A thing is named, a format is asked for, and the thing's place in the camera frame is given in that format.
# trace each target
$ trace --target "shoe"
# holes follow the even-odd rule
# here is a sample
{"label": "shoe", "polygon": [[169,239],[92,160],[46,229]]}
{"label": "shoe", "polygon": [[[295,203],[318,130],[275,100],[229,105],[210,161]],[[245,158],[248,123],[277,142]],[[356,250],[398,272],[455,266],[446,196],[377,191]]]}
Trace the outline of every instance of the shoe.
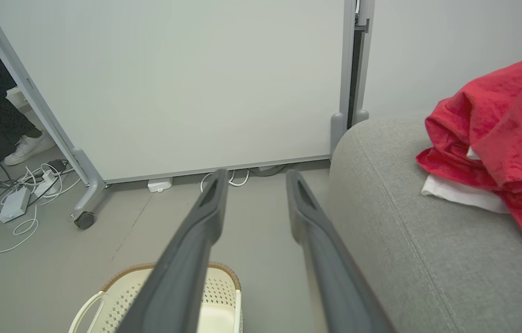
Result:
{"label": "shoe", "polygon": [[4,164],[20,164],[40,152],[55,147],[55,141],[53,141],[49,133],[46,131],[41,131],[41,133],[40,137],[22,135],[22,138],[18,140],[16,151],[4,158]]}

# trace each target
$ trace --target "cream plastic basket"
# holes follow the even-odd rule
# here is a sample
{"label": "cream plastic basket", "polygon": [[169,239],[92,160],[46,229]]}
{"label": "cream plastic basket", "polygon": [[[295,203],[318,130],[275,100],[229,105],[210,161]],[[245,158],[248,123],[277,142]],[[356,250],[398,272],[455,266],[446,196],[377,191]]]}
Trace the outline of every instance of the cream plastic basket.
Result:
{"label": "cream plastic basket", "polygon": [[[156,263],[126,268],[90,297],[76,314],[69,333],[76,333],[80,322],[92,305],[100,306],[88,333],[115,333],[136,295]],[[199,311],[197,333],[242,333],[240,282],[233,270],[210,262]]]}

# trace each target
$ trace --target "gray fabric upholstery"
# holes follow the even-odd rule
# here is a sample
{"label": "gray fabric upholstery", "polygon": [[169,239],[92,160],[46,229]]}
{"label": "gray fabric upholstery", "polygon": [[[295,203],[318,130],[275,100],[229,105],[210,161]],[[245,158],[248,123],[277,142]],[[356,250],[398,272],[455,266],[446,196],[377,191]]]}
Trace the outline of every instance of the gray fabric upholstery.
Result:
{"label": "gray fabric upholstery", "polygon": [[421,196],[422,118],[368,120],[333,156],[326,211],[399,333],[522,332],[510,215]]}

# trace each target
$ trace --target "black wheel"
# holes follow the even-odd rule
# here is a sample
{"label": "black wheel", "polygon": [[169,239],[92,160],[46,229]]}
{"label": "black wheel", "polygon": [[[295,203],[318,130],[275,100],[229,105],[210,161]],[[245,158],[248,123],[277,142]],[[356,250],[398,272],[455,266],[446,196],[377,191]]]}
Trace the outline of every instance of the black wheel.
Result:
{"label": "black wheel", "polygon": [[74,224],[81,230],[86,230],[94,224],[94,221],[96,221],[94,213],[91,213],[90,211],[83,211],[74,221]]}

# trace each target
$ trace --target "sock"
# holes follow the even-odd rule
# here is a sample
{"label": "sock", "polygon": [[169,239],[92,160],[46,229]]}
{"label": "sock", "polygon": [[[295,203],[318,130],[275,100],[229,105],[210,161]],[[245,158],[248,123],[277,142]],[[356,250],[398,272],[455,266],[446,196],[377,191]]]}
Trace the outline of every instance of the sock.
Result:
{"label": "sock", "polygon": [[40,130],[37,130],[36,128],[34,128],[34,129],[26,132],[25,135],[28,137],[40,137],[41,135],[43,135],[43,133]]}

